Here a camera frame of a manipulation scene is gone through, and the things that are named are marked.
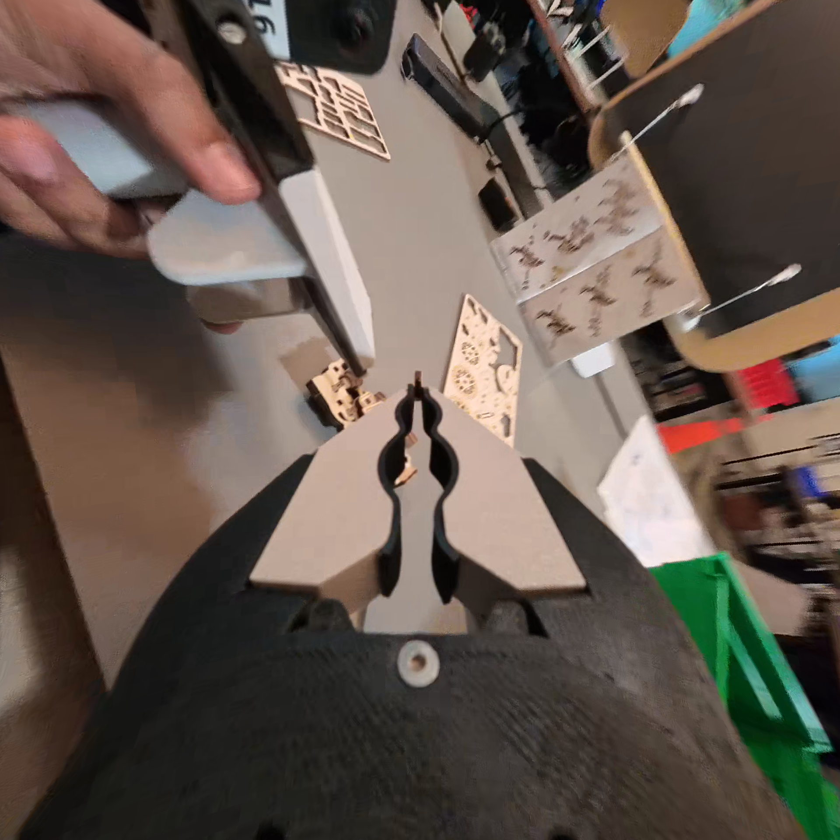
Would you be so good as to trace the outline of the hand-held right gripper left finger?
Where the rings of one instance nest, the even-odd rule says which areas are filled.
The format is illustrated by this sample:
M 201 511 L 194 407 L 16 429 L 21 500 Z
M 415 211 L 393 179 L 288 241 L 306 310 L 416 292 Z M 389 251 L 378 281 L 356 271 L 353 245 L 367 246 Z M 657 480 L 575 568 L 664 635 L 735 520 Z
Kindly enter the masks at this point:
M 250 572 L 252 586 L 336 601 L 353 625 L 393 593 L 402 563 L 396 481 L 414 401 L 408 385 L 317 449 Z

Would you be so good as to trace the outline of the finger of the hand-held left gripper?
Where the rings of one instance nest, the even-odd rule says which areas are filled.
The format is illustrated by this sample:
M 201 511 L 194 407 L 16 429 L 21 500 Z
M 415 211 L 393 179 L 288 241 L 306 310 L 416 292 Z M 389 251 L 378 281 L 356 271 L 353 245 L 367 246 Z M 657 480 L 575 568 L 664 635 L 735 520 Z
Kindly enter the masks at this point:
M 319 168 L 283 180 L 279 194 L 310 266 L 310 296 L 354 375 L 375 362 L 371 299 Z

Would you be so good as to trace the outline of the small wooden puzzle piece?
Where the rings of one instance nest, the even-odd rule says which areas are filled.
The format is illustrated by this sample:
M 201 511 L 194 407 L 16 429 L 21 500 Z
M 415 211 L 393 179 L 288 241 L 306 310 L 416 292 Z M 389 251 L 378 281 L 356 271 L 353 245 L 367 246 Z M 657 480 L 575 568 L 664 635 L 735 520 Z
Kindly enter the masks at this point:
M 400 418 L 405 421 L 404 435 L 402 436 L 402 469 L 394 479 L 394 487 L 404 486 L 411 478 L 417 474 L 411 449 L 417 443 L 417 435 L 414 432 L 414 414 L 416 404 L 419 403 L 423 390 L 423 373 L 417 369 L 414 372 L 413 380 L 410 385 L 406 387 L 406 399 L 408 403 L 400 409 Z

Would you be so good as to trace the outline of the wooden model assembly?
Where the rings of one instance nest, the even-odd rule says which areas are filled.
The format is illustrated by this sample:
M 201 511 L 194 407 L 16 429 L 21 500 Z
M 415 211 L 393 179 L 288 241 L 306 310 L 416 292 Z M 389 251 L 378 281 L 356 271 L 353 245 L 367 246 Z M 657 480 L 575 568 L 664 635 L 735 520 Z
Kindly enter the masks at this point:
M 364 379 L 353 373 L 347 361 L 334 360 L 307 383 L 308 401 L 325 425 L 341 431 L 385 402 L 382 392 L 364 387 Z

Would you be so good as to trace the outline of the grey desk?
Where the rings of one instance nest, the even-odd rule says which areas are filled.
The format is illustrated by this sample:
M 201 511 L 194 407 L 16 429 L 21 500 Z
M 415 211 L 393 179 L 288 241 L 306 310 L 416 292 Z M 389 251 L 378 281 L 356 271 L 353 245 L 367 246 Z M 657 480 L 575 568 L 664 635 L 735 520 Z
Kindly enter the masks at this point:
M 361 81 L 390 161 L 311 137 L 373 303 L 370 387 L 439 387 L 474 296 L 523 342 L 517 448 L 601 513 L 647 411 L 633 373 L 541 363 L 490 254 L 485 155 L 397 65 Z M 3 238 L 2 361 L 107 686 L 186 559 L 328 436 L 304 391 L 332 353 L 307 316 L 216 335 L 148 264 Z

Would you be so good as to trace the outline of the person's left hand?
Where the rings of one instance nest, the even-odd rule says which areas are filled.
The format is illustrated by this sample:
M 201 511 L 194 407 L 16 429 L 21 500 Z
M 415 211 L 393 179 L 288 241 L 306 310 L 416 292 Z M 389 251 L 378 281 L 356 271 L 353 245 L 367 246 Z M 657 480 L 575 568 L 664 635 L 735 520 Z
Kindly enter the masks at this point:
M 2 99 L 105 98 L 143 125 L 192 185 L 235 206 L 258 178 L 201 88 L 158 44 L 99 2 L 2 2 Z M 58 249 L 145 259 L 148 212 L 114 203 L 35 122 L 2 114 L 2 227 Z

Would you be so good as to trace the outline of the printed paper in sleeve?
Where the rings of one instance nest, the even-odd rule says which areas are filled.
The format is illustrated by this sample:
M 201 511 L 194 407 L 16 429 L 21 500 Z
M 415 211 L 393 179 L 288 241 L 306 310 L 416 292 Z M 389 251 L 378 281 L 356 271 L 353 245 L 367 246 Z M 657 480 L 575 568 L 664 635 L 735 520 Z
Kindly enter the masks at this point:
M 626 436 L 597 494 L 606 523 L 645 568 L 718 552 L 647 415 Z

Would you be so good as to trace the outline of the wooden gear parts sheet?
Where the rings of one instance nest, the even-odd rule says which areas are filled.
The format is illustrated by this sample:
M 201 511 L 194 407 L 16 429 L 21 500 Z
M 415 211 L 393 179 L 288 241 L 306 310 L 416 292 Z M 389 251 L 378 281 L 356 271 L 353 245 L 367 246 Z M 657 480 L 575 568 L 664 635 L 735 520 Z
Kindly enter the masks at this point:
M 512 447 L 518 419 L 522 342 L 477 299 L 464 295 L 443 394 Z

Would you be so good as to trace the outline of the small black box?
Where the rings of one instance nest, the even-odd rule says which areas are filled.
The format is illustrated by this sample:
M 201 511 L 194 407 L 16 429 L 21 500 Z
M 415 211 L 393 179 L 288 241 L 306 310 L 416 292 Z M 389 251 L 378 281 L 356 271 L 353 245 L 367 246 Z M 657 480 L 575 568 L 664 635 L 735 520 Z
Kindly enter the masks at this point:
M 495 176 L 489 178 L 478 191 L 478 203 L 491 227 L 499 234 L 505 234 L 517 226 L 522 219 L 518 205 L 511 199 L 504 186 Z

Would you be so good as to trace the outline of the black power strip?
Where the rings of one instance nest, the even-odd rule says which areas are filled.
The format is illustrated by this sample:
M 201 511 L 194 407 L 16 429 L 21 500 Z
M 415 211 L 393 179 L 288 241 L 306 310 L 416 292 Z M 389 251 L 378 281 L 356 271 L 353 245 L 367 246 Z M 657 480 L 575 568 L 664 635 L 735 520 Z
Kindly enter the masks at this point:
M 487 141 L 497 110 L 469 89 L 419 34 L 413 34 L 406 43 L 401 74 L 425 90 L 466 136 L 478 144 Z

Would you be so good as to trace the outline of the folded instruction sheet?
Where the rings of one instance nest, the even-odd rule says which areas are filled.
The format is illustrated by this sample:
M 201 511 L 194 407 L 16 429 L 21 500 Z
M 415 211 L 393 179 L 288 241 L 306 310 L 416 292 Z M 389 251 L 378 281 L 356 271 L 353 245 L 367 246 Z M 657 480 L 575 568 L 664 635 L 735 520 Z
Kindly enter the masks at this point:
M 551 366 L 708 302 L 686 242 L 634 144 L 493 240 L 490 250 Z

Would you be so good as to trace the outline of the green plastic bin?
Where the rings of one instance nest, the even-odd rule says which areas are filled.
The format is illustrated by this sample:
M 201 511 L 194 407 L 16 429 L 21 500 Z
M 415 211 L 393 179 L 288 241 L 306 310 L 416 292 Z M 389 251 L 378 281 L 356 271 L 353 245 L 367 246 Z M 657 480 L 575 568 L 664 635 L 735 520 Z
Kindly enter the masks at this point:
M 808 838 L 838 839 L 833 750 L 803 687 L 729 556 L 650 569 L 699 648 L 752 759 Z

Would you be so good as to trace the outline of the red storage bins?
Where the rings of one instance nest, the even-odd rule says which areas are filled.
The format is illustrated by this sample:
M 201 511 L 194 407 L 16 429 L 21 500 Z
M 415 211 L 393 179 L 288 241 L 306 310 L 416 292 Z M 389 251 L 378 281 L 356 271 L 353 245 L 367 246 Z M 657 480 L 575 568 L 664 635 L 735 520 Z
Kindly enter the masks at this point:
M 668 455 L 706 445 L 733 443 L 774 414 L 802 405 L 795 380 L 780 360 L 740 371 L 693 371 L 695 380 L 682 388 L 693 402 L 665 411 L 657 434 Z

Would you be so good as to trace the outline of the black panel with wooden rim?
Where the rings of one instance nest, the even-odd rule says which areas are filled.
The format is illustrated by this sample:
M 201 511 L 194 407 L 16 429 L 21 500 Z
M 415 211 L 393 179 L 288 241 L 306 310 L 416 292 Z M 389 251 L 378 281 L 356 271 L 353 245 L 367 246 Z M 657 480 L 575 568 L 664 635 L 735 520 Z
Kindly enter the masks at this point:
M 693 366 L 749 368 L 838 334 L 839 4 L 754 2 L 610 100 L 591 126 L 601 168 L 698 84 L 637 147 L 713 305 L 707 326 L 665 326 Z

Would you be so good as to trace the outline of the wooden cutout frame sheet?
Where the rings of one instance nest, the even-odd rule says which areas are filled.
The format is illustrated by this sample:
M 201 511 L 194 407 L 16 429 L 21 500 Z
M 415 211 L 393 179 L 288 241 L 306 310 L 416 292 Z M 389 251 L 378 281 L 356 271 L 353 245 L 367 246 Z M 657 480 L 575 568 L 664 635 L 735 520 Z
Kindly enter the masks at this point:
M 335 70 L 275 63 L 300 126 L 365 152 L 391 159 L 382 131 L 362 86 Z

